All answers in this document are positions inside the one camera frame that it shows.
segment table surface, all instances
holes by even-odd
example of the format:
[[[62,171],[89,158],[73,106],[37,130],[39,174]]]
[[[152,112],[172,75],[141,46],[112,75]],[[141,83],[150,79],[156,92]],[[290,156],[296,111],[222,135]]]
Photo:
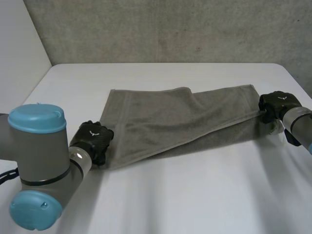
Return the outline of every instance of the table surface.
[[[99,120],[111,89],[201,92],[253,84],[259,94],[312,100],[277,64],[62,64],[51,68],[25,103],[62,107],[68,138]],[[1,161],[0,171],[15,168]],[[1,185],[0,232],[34,233],[11,220],[18,179]],[[283,135],[172,158],[91,171],[62,217],[43,234],[308,234],[312,230],[312,156]]]

